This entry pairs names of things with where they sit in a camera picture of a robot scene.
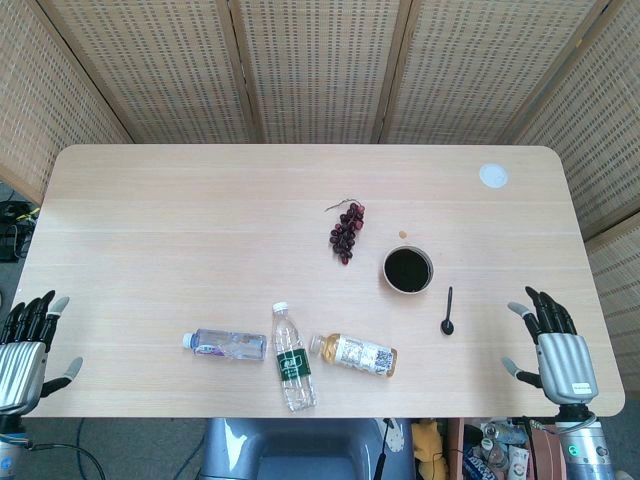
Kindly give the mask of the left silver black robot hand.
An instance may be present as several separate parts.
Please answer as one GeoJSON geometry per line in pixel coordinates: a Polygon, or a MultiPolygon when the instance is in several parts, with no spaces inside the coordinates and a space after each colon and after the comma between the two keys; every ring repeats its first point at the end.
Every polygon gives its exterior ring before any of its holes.
{"type": "Polygon", "coordinates": [[[71,361],[62,376],[45,379],[57,324],[69,298],[55,297],[53,290],[28,303],[20,302],[1,327],[1,414],[23,416],[43,398],[72,383],[83,359],[71,361]]]}

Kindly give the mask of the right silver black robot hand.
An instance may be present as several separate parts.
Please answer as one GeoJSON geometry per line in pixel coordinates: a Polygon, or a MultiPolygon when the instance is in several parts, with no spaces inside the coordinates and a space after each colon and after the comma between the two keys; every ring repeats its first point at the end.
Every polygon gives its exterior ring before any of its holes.
{"type": "Polygon", "coordinates": [[[585,339],[578,334],[568,310],[548,293],[525,288],[533,307],[510,302],[508,309],[524,322],[533,341],[536,373],[504,357],[502,364],[515,379],[541,389],[556,405],[589,404],[599,394],[594,367],[585,339]]]}

